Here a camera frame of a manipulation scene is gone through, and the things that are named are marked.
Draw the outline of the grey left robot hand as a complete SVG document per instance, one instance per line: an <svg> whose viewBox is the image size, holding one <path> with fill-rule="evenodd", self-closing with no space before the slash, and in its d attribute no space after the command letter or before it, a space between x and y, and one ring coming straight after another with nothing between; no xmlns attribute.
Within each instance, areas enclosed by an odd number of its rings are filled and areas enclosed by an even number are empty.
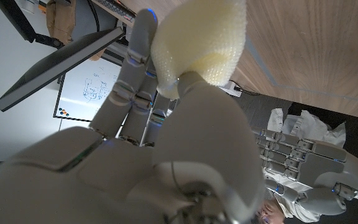
<svg viewBox="0 0 358 224"><path fill-rule="evenodd" d="M358 200L358 158L334 144L253 127L267 189L290 204L339 215Z"/></svg>

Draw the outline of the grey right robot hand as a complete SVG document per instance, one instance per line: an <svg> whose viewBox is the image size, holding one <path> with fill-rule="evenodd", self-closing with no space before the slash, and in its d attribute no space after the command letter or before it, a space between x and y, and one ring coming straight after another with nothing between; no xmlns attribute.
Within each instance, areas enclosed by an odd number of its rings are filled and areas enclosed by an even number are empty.
<svg viewBox="0 0 358 224"><path fill-rule="evenodd" d="M109 99L89 128L57 132L0 165L0 223L166 223L215 206L246 223L264 197L254 135L242 110L197 73L179 80L181 102L154 147L116 138Z"/></svg>

